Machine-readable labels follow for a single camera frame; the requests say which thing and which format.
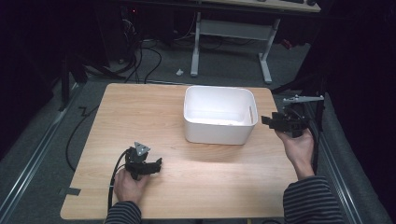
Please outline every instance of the black device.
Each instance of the black device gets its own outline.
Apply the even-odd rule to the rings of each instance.
[[[113,202],[113,188],[117,171],[122,167],[119,166],[122,158],[125,158],[125,169],[131,173],[132,179],[139,180],[141,175],[151,175],[161,171],[163,158],[159,158],[155,162],[146,162],[149,155],[150,148],[140,143],[134,142],[134,147],[126,149],[119,157],[119,160],[114,167],[113,175],[110,180],[110,187],[108,188],[107,209],[110,210]]]
[[[302,3],[304,2],[304,0],[281,0],[281,1],[284,1],[284,2],[292,2],[292,3],[299,3],[299,4],[302,4]]]
[[[292,137],[299,137],[303,134],[303,130],[309,128],[310,118],[305,116],[305,102],[324,100],[323,96],[307,97],[294,96],[284,99],[283,103],[290,103],[283,108],[284,113],[273,112],[272,118],[262,116],[262,123],[284,133],[291,133]]]
[[[317,0],[306,0],[306,4],[309,6],[314,6],[317,3]]]
[[[151,175],[161,171],[163,158],[155,162],[145,162],[149,155],[149,147],[140,143],[134,143],[135,147],[130,147],[125,153],[125,169],[131,173],[134,180],[140,175]]]

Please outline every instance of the person's left hand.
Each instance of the person's left hand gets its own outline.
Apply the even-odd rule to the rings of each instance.
[[[148,181],[149,175],[142,175],[140,180],[134,180],[131,173],[121,169],[115,176],[114,192],[120,202],[131,201],[138,204]]]

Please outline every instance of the table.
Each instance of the table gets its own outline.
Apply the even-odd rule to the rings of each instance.
[[[281,141],[258,123],[243,146],[195,144],[184,137],[188,86],[110,84],[92,125],[67,195],[64,219],[106,217],[110,177],[134,141],[163,158],[139,204],[142,218],[282,217],[283,191],[297,180]],[[271,92],[253,92],[258,114],[276,111]]]
[[[257,0],[200,0],[208,3],[221,3],[228,5],[238,5],[246,7],[264,7],[278,10],[294,10],[299,12],[320,12],[320,7],[315,4],[312,7],[306,3],[303,4],[291,3],[279,0],[266,0],[260,2]],[[213,21],[213,20],[201,20],[201,13],[197,13],[197,20],[195,25],[195,43],[194,50],[192,52],[191,60],[191,76],[198,76],[199,67],[199,41],[200,35],[219,35],[237,38],[247,38],[254,40],[265,41],[265,46],[262,53],[259,53],[259,61],[262,67],[262,75],[264,82],[267,84],[272,83],[271,74],[268,69],[267,57],[271,46],[276,36],[280,19],[275,19],[272,25],[257,25],[240,22],[229,22],[229,21]]]

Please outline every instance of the person's right hand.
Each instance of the person's right hand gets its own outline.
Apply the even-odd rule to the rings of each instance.
[[[311,161],[314,152],[314,138],[308,129],[303,131],[303,135],[291,138],[285,133],[275,131],[282,140],[288,159],[294,166],[299,180],[314,175]]]
[[[120,202],[131,201],[136,204],[142,198],[144,188],[149,181],[149,175],[142,175],[140,180],[134,180],[131,173],[121,169],[115,176],[114,192]]]

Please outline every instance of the white plastic bin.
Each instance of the white plastic bin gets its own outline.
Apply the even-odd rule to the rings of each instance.
[[[184,99],[186,139],[193,143],[244,145],[258,120],[251,91],[191,86]]]

